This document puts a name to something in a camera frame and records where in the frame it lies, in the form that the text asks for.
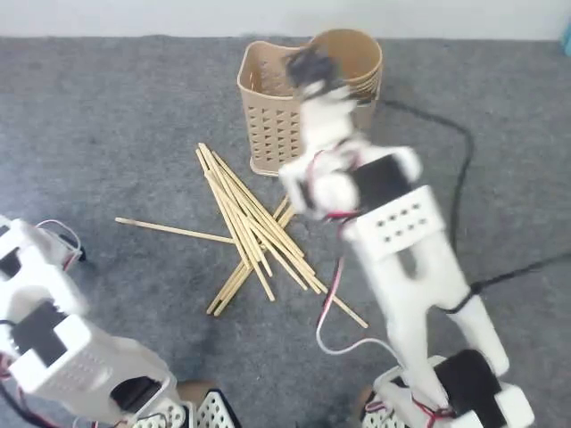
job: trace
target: gray carpet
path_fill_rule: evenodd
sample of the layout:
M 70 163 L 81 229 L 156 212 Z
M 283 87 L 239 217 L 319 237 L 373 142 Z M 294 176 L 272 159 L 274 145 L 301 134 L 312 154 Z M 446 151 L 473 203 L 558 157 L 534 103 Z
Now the gray carpet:
M 178 379 L 214 379 L 245 427 L 346 423 L 352 402 L 393 365 L 366 346 L 322 354 L 314 340 L 321 298 L 283 269 L 266 301 L 251 279 L 220 318 L 204 314 L 238 261 L 224 243 L 113 222 L 138 218 L 226 235 L 194 158 L 201 141 L 228 160 L 268 206 L 283 192 L 248 167 L 236 73 L 248 39 L 0 39 L 0 212 L 31 222 L 58 218 L 81 235 L 89 262 L 72 276 L 90 318 L 156 350 Z M 471 128 L 477 154 L 461 210 L 459 258 L 469 279 L 565 250 L 571 200 L 571 61 L 552 43 L 386 41 L 383 97 Z M 451 131 L 379 109 L 380 144 L 415 147 L 443 210 L 463 154 Z M 290 227 L 324 280 L 335 230 Z M 485 300 L 511 358 L 507 378 L 532 402 L 537 426 L 567 425 L 571 396 L 571 267 L 560 265 L 490 289 Z M 340 296 L 384 336 L 384 322 L 354 259 Z M 430 350 L 463 345 L 430 314 Z M 327 342 L 363 332 L 333 309 Z M 56 420 L 57 405 L 32 400 Z M 23 426 L 2 405 L 3 426 Z

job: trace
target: pile of chopsticks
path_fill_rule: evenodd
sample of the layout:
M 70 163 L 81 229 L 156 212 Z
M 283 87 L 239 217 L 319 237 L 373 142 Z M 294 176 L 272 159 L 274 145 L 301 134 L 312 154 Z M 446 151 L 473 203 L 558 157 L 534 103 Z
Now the pile of chopsticks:
M 219 316 L 236 295 L 248 276 L 255 272 L 270 301 L 276 299 L 266 276 L 273 276 L 266 258 L 268 252 L 304 290 L 327 293 L 327 287 L 303 258 L 302 250 L 284 227 L 294 216 L 293 207 L 284 199 L 270 214 L 217 153 L 206 144 L 198 144 L 196 156 L 203 168 L 214 199 L 232 236 L 240 263 L 224 283 L 206 312 Z M 364 328 L 368 324 L 336 296 L 334 303 Z

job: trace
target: white wall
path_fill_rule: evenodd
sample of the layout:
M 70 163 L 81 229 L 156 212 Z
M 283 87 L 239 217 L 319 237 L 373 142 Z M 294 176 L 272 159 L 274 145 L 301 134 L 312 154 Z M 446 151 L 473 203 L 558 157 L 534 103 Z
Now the white wall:
M 2 36 L 559 38 L 571 0 L 0 0 Z

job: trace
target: white robot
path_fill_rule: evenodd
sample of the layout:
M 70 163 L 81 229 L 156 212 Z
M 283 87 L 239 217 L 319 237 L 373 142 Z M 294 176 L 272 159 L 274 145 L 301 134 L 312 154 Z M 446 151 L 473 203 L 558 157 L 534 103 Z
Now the white robot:
M 73 238 L 45 228 L 53 223 Z M 84 318 L 87 304 L 66 273 L 84 257 L 77 235 L 56 220 L 32 226 L 0 217 L 0 352 L 19 388 L 115 426 L 233 428 L 221 392 L 209 391 L 199 408 L 182 400 L 177 380 L 156 354 Z M 24 416 L 36 426 L 53 426 Z
M 298 213 L 343 220 L 341 236 L 366 272 L 399 360 L 375 380 L 363 426 L 529 426 L 534 413 L 524 393 L 498 380 L 508 356 L 459 268 L 432 191 L 417 186 L 417 155 L 371 145 L 355 130 L 356 101 L 316 49 L 293 55 L 287 72 L 301 99 L 305 152 L 279 177 Z M 459 326 L 468 350 L 428 357 L 426 313 L 433 306 Z

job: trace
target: perforated container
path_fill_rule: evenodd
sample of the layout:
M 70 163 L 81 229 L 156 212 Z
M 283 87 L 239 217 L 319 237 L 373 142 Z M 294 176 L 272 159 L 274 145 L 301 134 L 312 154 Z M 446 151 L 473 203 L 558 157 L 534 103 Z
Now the perforated container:
M 258 41 L 249 44 L 244 53 L 237 84 L 252 151 L 250 166 L 257 174 L 276 176 L 282 164 L 302 154 L 300 106 L 285 69 L 285 57 L 300 49 Z M 368 80 L 377 86 L 369 89 L 370 101 L 353 114 L 355 125 L 362 130 L 370 127 L 377 105 L 380 71 Z

